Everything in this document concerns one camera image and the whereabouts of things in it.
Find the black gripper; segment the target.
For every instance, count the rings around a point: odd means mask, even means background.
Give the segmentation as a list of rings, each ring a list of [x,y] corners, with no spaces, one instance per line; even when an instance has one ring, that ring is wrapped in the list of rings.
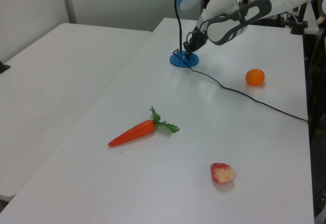
[[[191,55],[195,55],[196,51],[206,44],[207,40],[207,35],[199,31],[199,28],[196,26],[191,32],[187,34],[186,41],[183,43],[184,49],[186,51],[185,57],[190,59]]]

